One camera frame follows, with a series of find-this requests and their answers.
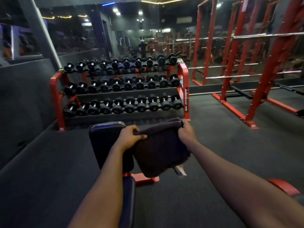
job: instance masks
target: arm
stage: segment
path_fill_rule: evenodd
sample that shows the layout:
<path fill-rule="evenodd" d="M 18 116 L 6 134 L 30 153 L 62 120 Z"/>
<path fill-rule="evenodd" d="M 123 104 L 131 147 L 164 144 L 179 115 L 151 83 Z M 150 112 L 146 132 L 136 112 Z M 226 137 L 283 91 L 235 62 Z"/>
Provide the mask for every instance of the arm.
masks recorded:
<path fill-rule="evenodd" d="M 184 119 L 179 138 L 211 182 L 249 227 L 304 227 L 304 207 L 262 178 L 234 165 L 200 144 Z"/>
<path fill-rule="evenodd" d="M 121 130 L 112 146 L 100 174 L 82 200 L 69 228 L 75 227 L 118 227 L 123 206 L 123 154 L 147 135 L 135 136 L 136 126 Z"/>

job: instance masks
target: hand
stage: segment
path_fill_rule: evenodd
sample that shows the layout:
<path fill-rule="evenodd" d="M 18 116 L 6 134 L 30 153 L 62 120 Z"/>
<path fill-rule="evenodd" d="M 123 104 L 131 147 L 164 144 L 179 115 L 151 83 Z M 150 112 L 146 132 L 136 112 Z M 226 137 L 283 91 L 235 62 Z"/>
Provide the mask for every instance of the hand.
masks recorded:
<path fill-rule="evenodd" d="M 183 127 L 178 130 L 179 139 L 188 147 L 191 143 L 196 142 L 196 136 L 193 127 L 186 119 L 182 119 Z"/>
<path fill-rule="evenodd" d="M 119 137 L 113 146 L 118 147 L 125 152 L 135 145 L 139 140 L 147 138 L 147 135 L 134 135 L 133 132 L 139 131 L 139 128 L 135 125 L 127 126 L 126 128 L 120 131 Z"/>

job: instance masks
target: dumbbell rack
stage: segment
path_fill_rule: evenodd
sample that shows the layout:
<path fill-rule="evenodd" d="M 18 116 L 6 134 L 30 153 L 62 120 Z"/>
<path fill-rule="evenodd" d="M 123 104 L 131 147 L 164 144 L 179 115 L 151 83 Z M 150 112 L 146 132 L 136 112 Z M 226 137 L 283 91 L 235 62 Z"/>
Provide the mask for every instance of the dumbbell rack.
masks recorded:
<path fill-rule="evenodd" d="M 185 63 L 183 62 L 182 59 L 178 59 L 177 66 L 178 66 L 177 67 L 177 76 L 181 80 L 181 85 L 179 87 L 177 87 L 177 91 L 180 95 L 181 100 L 183 101 L 184 118 L 187 119 L 188 121 L 190 121 L 188 68 L 187 68 L 187 66 L 185 65 Z M 168 69 L 173 70 L 174 67 L 173 66 L 168 67 Z M 78 73 L 81 73 L 82 76 L 85 76 L 86 74 L 84 72 L 85 72 L 85 70 L 83 70 L 82 72 L 78 72 Z M 57 123 L 58 123 L 58 126 L 59 126 L 59 131 L 63 132 L 63 131 L 66 130 L 65 120 L 64 120 L 64 115 L 63 115 L 63 108 L 66 108 L 68 103 L 73 102 L 73 101 L 76 102 L 79 105 L 79 107 L 81 107 L 81 105 L 80 105 L 78 96 L 74 95 L 74 96 L 70 96 L 70 98 L 68 99 L 68 102 L 66 103 L 65 107 L 62 107 L 62 101 L 64 99 L 65 94 L 58 89 L 57 84 L 58 84 L 59 81 L 61 83 L 65 84 L 65 85 L 68 85 L 70 83 L 69 77 L 68 77 L 66 72 L 63 72 L 62 70 L 60 70 L 50 80 L 51 96 L 52 96 L 52 101 L 53 101 L 54 108 L 55 108 Z M 124 93 L 129 94 L 130 92 L 138 92 L 138 93 L 140 92 L 140 94 L 147 96 L 150 93 L 152 93 L 151 91 L 158 90 L 159 92 L 164 92 L 165 89 L 173 89 L 173 88 L 147 89 L 147 90 L 135 90 L 135 91 L 133 90 L 133 91 L 127 91 L 127 92 L 124 92 Z M 90 95 L 93 97 L 94 95 L 104 95 L 104 94 L 109 94 L 109 93 L 96 93 L 96 94 L 90 94 Z"/>

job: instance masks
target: weight bench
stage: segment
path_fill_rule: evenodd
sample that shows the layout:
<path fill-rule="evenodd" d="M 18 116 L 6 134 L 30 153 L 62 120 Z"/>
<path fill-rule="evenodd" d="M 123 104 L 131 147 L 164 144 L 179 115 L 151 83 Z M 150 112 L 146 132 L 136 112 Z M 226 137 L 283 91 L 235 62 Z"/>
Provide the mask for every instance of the weight bench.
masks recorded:
<path fill-rule="evenodd" d="M 116 142 L 120 131 L 125 128 L 123 122 L 107 122 L 97 124 L 89 131 L 92 147 L 101 169 L 106 161 L 111 147 Z M 133 227 L 135 208 L 135 185 L 159 181 L 159 177 L 147 178 L 142 173 L 132 174 L 134 168 L 133 156 L 129 151 L 123 155 L 123 209 L 120 216 L 120 228 Z"/>

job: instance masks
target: gym floor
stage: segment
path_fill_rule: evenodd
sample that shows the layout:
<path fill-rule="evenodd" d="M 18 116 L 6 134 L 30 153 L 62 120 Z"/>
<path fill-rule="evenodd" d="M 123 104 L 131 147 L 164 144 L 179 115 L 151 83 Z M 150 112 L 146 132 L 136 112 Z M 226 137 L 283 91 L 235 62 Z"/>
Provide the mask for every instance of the gym floor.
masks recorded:
<path fill-rule="evenodd" d="M 288 91 L 272 90 L 270 97 L 304 108 L 301 96 Z M 243 97 L 228 101 L 243 113 L 250 105 Z M 182 112 L 110 116 L 96 116 L 96 123 L 122 120 L 145 129 Z M 190 98 L 190 116 L 198 140 L 215 153 L 264 179 L 279 178 L 304 192 L 303 119 L 266 102 L 254 118 L 259 129 L 251 130 L 210 95 Z M 68 225 L 100 171 L 90 127 L 59 133 L 52 125 L 0 171 L 0 227 Z M 159 182 L 136 188 L 134 227 L 245 227 L 193 156 L 184 169 L 183 178 L 169 169 Z M 139 172 L 136 166 L 133 173 Z"/>

